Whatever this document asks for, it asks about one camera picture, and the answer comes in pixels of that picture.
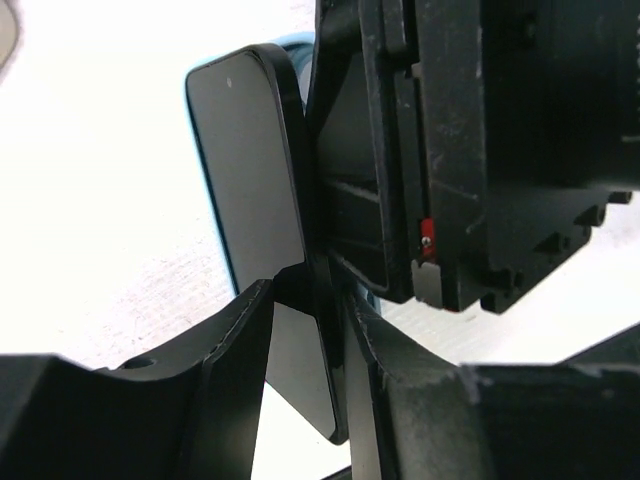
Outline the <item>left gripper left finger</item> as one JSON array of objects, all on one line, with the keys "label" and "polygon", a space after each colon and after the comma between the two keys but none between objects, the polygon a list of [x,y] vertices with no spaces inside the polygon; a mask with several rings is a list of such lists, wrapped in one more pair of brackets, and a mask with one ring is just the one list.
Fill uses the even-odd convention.
[{"label": "left gripper left finger", "polygon": [[116,369],[1,359],[5,479],[247,479],[273,318],[259,280]]}]

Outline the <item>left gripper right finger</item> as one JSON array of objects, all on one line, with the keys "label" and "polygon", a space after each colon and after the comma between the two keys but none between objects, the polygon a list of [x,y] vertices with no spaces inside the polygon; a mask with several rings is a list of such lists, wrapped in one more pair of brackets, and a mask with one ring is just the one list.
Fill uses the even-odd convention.
[{"label": "left gripper right finger", "polygon": [[552,365],[457,366],[342,300],[355,479],[635,479],[639,331]]}]

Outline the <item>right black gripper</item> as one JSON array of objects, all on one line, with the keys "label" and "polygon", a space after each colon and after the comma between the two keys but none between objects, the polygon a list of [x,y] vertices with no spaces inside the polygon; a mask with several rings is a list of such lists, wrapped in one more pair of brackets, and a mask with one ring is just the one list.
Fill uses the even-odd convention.
[{"label": "right black gripper", "polygon": [[501,313],[639,189],[635,1],[410,1],[427,243],[401,301]]}]

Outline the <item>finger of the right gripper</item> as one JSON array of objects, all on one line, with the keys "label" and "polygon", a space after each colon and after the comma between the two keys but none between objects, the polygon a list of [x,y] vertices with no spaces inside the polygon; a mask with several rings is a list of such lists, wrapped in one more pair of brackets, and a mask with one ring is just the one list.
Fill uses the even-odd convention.
[{"label": "finger of the right gripper", "polygon": [[413,295],[403,162],[417,149],[412,1],[319,1],[306,119],[324,244],[375,295]]}]

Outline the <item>light blue phone case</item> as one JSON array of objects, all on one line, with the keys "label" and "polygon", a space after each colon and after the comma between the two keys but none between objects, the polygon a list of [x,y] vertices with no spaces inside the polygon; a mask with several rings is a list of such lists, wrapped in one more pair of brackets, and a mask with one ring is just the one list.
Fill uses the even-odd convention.
[{"label": "light blue phone case", "polygon": [[192,69],[185,99],[231,285],[274,283],[274,315],[330,314],[321,184],[305,118],[312,39],[255,44]]}]

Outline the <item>black smartphone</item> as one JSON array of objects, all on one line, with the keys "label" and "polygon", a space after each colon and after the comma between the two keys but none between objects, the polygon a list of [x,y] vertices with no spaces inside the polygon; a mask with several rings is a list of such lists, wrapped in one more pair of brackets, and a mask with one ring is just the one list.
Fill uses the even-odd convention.
[{"label": "black smartphone", "polygon": [[192,69],[185,98],[236,292],[274,284],[267,382],[325,439],[347,440],[340,326],[319,281],[314,182],[286,50],[250,45]]}]

